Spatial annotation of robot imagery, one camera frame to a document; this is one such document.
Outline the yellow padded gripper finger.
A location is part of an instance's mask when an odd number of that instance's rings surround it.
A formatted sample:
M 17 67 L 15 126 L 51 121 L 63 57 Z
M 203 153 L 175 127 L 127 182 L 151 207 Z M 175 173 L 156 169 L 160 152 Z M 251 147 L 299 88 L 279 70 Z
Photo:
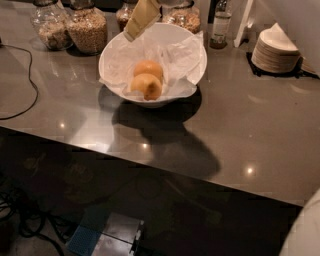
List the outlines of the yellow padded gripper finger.
M 147 28 L 159 20 L 161 5 L 157 0 L 138 0 L 123 34 L 126 39 L 133 42 Z

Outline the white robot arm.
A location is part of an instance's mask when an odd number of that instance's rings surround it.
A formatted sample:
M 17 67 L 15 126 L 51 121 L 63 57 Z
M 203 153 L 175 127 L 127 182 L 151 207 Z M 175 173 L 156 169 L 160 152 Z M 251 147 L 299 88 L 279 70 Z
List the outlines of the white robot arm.
M 124 35 L 134 41 L 160 17 L 160 7 L 176 7 L 182 0 L 138 0 Z M 320 189 L 304 206 L 287 235 L 279 256 L 320 256 Z

